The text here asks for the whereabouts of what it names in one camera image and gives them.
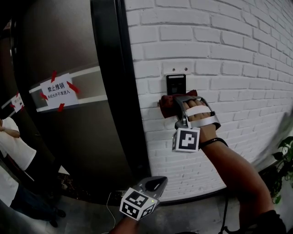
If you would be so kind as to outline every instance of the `white brick wall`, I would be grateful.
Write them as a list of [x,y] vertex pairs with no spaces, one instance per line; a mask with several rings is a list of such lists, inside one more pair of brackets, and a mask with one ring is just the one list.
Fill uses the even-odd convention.
[[253,162],[293,99],[293,4],[289,0],[126,0],[141,115],[153,175],[169,178],[162,200],[225,185],[202,151],[172,153],[176,118],[157,102],[165,74],[185,73],[218,114],[218,136]]

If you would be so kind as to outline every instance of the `paper sign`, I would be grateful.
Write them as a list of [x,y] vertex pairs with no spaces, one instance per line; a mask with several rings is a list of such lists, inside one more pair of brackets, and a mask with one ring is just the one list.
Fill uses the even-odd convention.
[[72,84],[69,74],[56,77],[53,82],[51,80],[41,83],[43,94],[47,97],[47,104],[51,108],[59,108],[61,103],[64,106],[78,104],[76,93],[69,87]]
[[20,94],[18,93],[17,95],[15,95],[13,98],[11,98],[11,106],[14,106],[14,110],[15,112],[18,112],[22,109],[22,106],[24,106],[23,101],[22,101],[22,97],[20,96]]

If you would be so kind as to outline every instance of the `black wristband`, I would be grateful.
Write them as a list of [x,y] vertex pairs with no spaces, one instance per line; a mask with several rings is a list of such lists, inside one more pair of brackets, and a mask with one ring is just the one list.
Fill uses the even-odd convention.
[[208,144],[211,144],[211,143],[213,143],[213,142],[215,142],[215,141],[220,141],[220,142],[224,143],[227,147],[229,147],[229,146],[227,145],[227,143],[226,143],[222,138],[217,137],[217,138],[214,138],[214,139],[208,140],[208,141],[206,141],[206,142],[199,143],[198,149],[202,149],[203,147],[205,147],[205,146],[207,146]]

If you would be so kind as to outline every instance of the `floor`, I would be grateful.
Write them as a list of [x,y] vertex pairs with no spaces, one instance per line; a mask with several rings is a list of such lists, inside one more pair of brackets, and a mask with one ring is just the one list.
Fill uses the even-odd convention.
[[[285,183],[282,189],[282,200],[276,206],[287,229],[293,226],[293,189]],[[181,205],[158,207],[157,210],[142,219],[139,234],[174,234],[193,231],[200,234],[217,234],[222,225],[225,200],[223,196],[210,197],[204,200]],[[5,215],[11,222],[10,231],[5,233],[36,234],[102,234],[108,232],[113,218],[106,206],[61,197],[58,208],[66,211],[66,218],[58,220],[59,227],[53,228],[49,223],[33,220],[11,209]],[[118,207],[109,207],[116,221],[122,218]],[[239,204],[236,199],[229,200],[226,225],[231,231],[239,228]]]

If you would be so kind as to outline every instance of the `dark pants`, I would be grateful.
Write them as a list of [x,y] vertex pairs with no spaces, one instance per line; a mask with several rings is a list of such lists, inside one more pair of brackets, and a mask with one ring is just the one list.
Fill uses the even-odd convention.
[[21,185],[18,186],[10,207],[34,219],[52,221],[56,220],[57,216],[57,208],[50,206],[40,196],[33,194]]

